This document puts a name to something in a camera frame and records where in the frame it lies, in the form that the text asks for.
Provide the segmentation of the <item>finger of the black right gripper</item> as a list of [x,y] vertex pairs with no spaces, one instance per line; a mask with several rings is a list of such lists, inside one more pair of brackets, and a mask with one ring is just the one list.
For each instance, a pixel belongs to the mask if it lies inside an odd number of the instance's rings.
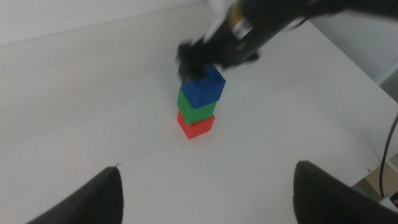
[[201,80],[205,77],[206,45],[203,42],[181,42],[177,47],[178,75],[181,80]]

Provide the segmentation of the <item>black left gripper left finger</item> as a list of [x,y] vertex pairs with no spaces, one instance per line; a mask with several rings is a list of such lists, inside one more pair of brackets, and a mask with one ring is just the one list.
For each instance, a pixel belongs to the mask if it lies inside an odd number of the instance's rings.
[[31,220],[36,224],[122,223],[124,197],[121,174],[107,167],[85,185]]

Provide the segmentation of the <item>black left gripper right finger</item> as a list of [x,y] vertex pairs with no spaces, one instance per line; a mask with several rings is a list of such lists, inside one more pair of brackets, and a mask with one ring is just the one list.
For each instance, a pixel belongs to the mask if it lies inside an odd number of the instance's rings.
[[310,161],[295,166],[298,223],[397,223],[397,213],[361,195]]

